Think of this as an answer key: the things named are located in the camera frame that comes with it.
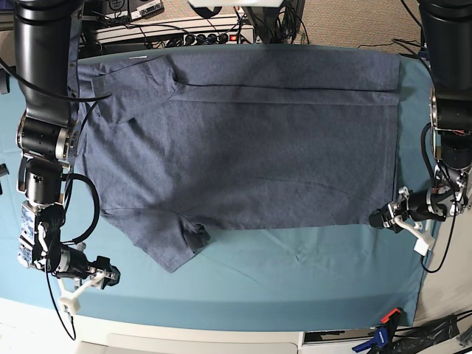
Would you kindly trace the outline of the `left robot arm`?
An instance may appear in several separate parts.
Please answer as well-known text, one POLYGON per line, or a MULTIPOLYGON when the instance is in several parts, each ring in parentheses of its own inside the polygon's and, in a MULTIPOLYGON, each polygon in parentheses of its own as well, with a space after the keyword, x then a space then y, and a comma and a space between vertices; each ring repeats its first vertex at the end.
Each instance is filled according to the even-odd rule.
POLYGON ((400 222, 443 222, 471 206, 471 2, 419 1, 432 79, 430 122, 420 137, 431 186, 403 188, 369 216, 376 229, 400 222))

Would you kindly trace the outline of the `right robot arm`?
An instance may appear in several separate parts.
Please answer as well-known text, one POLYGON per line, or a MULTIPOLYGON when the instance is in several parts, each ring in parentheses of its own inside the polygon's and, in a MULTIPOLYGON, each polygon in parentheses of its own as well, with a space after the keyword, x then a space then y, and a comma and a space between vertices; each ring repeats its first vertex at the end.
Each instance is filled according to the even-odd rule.
POLYGON ((69 278, 96 288, 119 282, 107 257, 90 261, 82 251, 89 227, 64 241, 61 229, 75 181, 73 171, 85 102, 77 81, 81 1, 16 1, 14 4, 15 78, 26 108, 18 124, 21 150, 17 189, 21 205, 18 258, 48 277, 69 278))

